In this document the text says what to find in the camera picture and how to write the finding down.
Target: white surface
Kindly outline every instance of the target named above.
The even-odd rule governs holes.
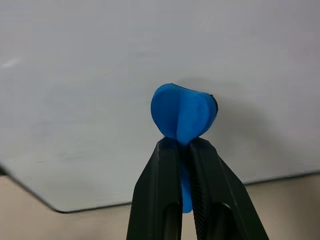
[[[320,1],[0,0],[0,161],[61,211],[128,202],[164,83],[215,95],[245,182],[320,170]]]

